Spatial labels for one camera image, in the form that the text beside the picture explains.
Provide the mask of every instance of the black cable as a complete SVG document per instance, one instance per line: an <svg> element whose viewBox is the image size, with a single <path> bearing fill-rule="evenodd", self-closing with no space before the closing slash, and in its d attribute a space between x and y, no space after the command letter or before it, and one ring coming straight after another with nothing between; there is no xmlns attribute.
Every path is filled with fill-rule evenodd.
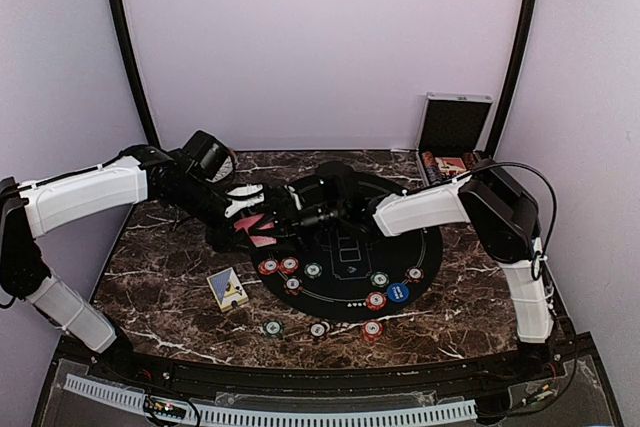
<svg viewBox="0 0 640 427"><path fill-rule="evenodd" d="M20 192L24 192L25 190L29 190L31 188L32 188L31 185L23 185L22 187L18 187L16 189L4 191L2 193L2 195L0 195L0 202L2 202L5 199L8 199L9 197L12 197L12 196L14 196L16 194L19 194Z"/></svg>
<svg viewBox="0 0 640 427"><path fill-rule="evenodd" d="M7 304L0 304L0 309L6 310L6 309L10 309L11 306L13 305L13 303L16 301L16 296L14 295L11 300L9 301L9 303Z"/></svg>
<svg viewBox="0 0 640 427"><path fill-rule="evenodd" d="M191 401L191 399L187 398L185 395L179 394L178 392L175 392L171 389L167 389L166 387L161 387L159 385L154 385L154 384L148 384L146 382L140 382L139 380L133 380L133 379L129 379L127 377L125 377L122 374L119 374L118 372L116 372L115 370L113 370L111 368L111 366L109 366L106 362L104 362L103 360L96 358L96 362L98 362L102 367L104 367L105 369L107 369L111 374L115 375L116 377L118 377L119 379L123 380L125 383L129 384L129 385L133 385L134 387L140 387L141 389L144 390L145 395L147 396L151 396L151 394L149 392L147 392L147 389L156 389L156 390L160 390L163 391L169 395L171 395L174 398L177 398L183 402L186 402L187 404L189 404L189 407L191 407L191 410L193 410L193 413L196 416L196 424L195 427L200 427L200 423L202 422L202 414L200 413L200 411L198 410L198 408L194 405L194 403Z"/></svg>
<svg viewBox="0 0 640 427"><path fill-rule="evenodd" d="M180 208L177 206L174 206L175 209L175 219L173 221L173 225L171 226L171 232L175 232L176 230L178 230L178 227L180 227L182 224L189 222L190 220L193 220L195 217L193 215L187 215L184 218L180 218Z"/></svg>
<svg viewBox="0 0 640 427"><path fill-rule="evenodd" d="M464 173L462 175L459 175L458 177L455 177L454 179L456 179L456 180L466 179L467 177L475 175L475 174L479 174L480 172L485 172L485 171L497 169L497 168L500 168L500 167L515 167L515 168L527 170L527 171L535 174L536 176L538 176L538 178L540 178L545 183L545 185L549 189L549 193L551 194L552 211L551 211L551 221L549 222L549 230L547 231L547 236L545 238L544 243L542 244L542 252L536 251L534 253L534 256L533 256L533 259L532 259L532 262L531 262L531 277L533 278L533 280L538 280L542 276L542 272L545 270L546 263L544 262L544 260L541 260L540 261L540 268L538 269L537 272L535 272L534 269L535 269L535 265L536 265L536 260L538 260L538 258L544 259L544 257L546 256L546 252L547 252L547 249L549 247L549 241L551 240L551 235L553 234L553 230L554 230L555 225L556 225L556 219L558 217L558 197L556 196L556 191L554 190L553 186L551 185L551 182L549 182L549 179L547 179L545 177L545 175L542 172L540 172L539 170L531 167L530 165L522 164L520 162L496 162L494 164L483 165L481 167L472 169L469 172L466 172L466 173Z"/></svg>
<svg viewBox="0 0 640 427"><path fill-rule="evenodd" d="M114 162L116 162L120 158L121 158L121 156L120 156L120 154L118 154L116 157L106 161L103 164L94 165L92 167L87 167L86 169L80 169L80 170L75 170L73 172L66 172L64 174L56 175L55 177L51 177L49 179L45 179L45 180L41 180L40 182L36 182L35 184L33 184L33 187L42 187L43 185L51 184L53 182L57 182L58 180L64 180L64 179L67 179L69 177L73 177L75 175L88 174L89 172L94 172L96 170L100 170L100 169L103 169L105 167L108 167L109 165L113 164Z"/></svg>
<svg viewBox="0 0 640 427"><path fill-rule="evenodd" d="M525 400L529 400L531 398L531 396L525 397L524 399L522 399L522 401L520 403L518 403L517 405L515 405L514 407L511 407L508 410L502 411L502 412L481 412L481 411L477 411L476 413L478 414L479 418L494 418L494 417L525 417L527 415L533 415L533 414L538 414L544 410L547 410L549 407L551 407L553 404L555 404L564 394L567 393L567 391L569 390L569 388L571 387L571 385L573 384L573 381L576 377L576 372L578 371L578 339L577 339L577 335L576 335L576 331L575 331L575 327L573 326L573 322L571 322L571 319L568 316L563 316L562 319L567 319L569 320L569 323L571 325L571 332L572 332L572 341L573 341L573 368L571 371L571 375L569 377L569 381L565 384L564 388L561 391L558 391L556 393L556 395L554 397L552 397L551 399L547 400L545 402L545 404L539 408L539 409L535 409L535 410L530 410L527 412L518 412L518 410L523 409L524 407L527 407L531 404L528 403L524 403L523 401ZM558 322L558 325L560 325L560 318L556 318L556 322Z"/></svg>

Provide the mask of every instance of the marble table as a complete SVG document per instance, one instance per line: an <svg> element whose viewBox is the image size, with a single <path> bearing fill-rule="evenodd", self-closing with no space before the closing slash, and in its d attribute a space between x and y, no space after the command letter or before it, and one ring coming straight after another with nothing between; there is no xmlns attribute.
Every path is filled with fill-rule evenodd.
<svg viewBox="0 0 640 427"><path fill-rule="evenodd" d="M388 151L247 152L238 182L285 183L316 165L341 160L415 188L422 184L414 154ZM94 303L124 329L136 351L205 363L269 368L393 367L465 359L513 350L515 313L502 272L484 253L472 227L443 227L444 260L429 291L397 315L385 333L365 342L359 324L334 324L314 343L315 320L272 295L246 254L216 254L204 226L173 207L135 208L114 248ZM206 278L233 267L250 301L221 313ZM279 319L284 338L262 325Z"/></svg>

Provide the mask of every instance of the poker chip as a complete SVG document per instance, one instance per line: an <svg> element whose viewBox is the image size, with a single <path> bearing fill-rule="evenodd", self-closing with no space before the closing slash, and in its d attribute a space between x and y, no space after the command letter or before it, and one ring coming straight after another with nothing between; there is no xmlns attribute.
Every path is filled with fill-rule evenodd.
<svg viewBox="0 0 640 427"><path fill-rule="evenodd" d="M389 285L389 276L384 272L376 272L375 274L371 275L371 284L374 287L386 287L387 285Z"/></svg>
<svg viewBox="0 0 640 427"><path fill-rule="evenodd" d="M371 292L367 297L367 308L369 310L380 310L387 303L387 298L380 292Z"/></svg>
<svg viewBox="0 0 640 427"><path fill-rule="evenodd" d="M409 287L404 284L391 284L387 289L387 297L391 302L401 303L409 299Z"/></svg>
<svg viewBox="0 0 640 427"><path fill-rule="evenodd" d="M274 259L263 260L258 265L258 271L262 275L275 274L278 271L278 261L276 261Z"/></svg>
<svg viewBox="0 0 640 427"><path fill-rule="evenodd" d="M316 322L309 327L309 333L313 340L323 340L329 334L329 324L326 322Z"/></svg>
<svg viewBox="0 0 640 427"><path fill-rule="evenodd" d="M411 283L417 283L424 279L424 272L422 269L418 269L417 267L413 267L407 270L407 280Z"/></svg>
<svg viewBox="0 0 640 427"><path fill-rule="evenodd" d="M264 329L265 334L270 339L281 339L282 333L284 332L284 326L282 322L279 320L270 320L264 324L262 327Z"/></svg>
<svg viewBox="0 0 640 427"><path fill-rule="evenodd" d="M282 259L280 262L280 272L283 274L293 274L298 267L300 266L300 262L295 257L287 257L286 259Z"/></svg>
<svg viewBox="0 0 640 427"><path fill-rule="evenodd" d="M290 277L284 283L284 290L289 295L300 295L302 292L302 282L297 277Z"/></svg>
<svg viewBox="0 0 640 427"><path fill-rule="evenodd" d="M316 263L307 264L304 268L304 273L310 279L317 279L322 275L322 266Z"/></svg>
<svg viewBox="0 0 640 427"><path fill-rule="evenodd" d="M362 338L367 342L376 342L382 336L383 331L380 322L369 320L362 326Z"/></svg>

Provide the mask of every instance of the robotic arm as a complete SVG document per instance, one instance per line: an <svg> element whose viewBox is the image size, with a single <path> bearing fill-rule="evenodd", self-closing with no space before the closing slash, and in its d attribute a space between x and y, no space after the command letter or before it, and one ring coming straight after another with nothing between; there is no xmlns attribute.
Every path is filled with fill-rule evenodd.
<svg viewBox="0 0 640 427"><path fill-rule="evenodd" d="M35 243L79 218L118 205L160 200L205 223L207 240L218 251L256 248L252 235L304 243L308 232L335 223L353 235L371 238L471 222L483 247L507 276L521 343L544 344L550 336L549 295L540 276L538 207L502 169L474 169L466 177L417 193L362 199L353 170L329 163L316 171L326 202L303 205L290 186L225 189L213 183L211 179L231 156L214 137L197 132L185 147L171 152L134 146L110 162L79 172L21 184L13 178L3 180L0 286L14 299L32 303L89 349L105 353L119 337L116 328L45 265ZM262 214L262 220L248 231L235 226L238 219L256 213Z"/></svg>

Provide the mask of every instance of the white wall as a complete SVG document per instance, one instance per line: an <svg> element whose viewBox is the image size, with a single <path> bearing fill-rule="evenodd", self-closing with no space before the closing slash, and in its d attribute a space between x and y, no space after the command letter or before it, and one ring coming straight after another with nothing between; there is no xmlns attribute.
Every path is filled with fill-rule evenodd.
<svg viewBox="0 0 640 427"><path fill-rule="evenodd" d="M640 417L639 25L640 0L539 0L498 152L558 190L553 272L626 425Z"/></svg>
<svg viewBox="0 0 640 427"><path fill-rule="evenodd" d="M125 0L163 145L413 147L428 91L498 97L521 0Z"/></svg>
<svg viewBox="0 0 640 427"><path fill-rule="evenodd" d="M59 174L142 141L108 0L0 0L0 178ZM45 261L88 296L124 213L52 233ZM0 311L0 332L0 424L28 426L58 335L22 302Z"/></svg>

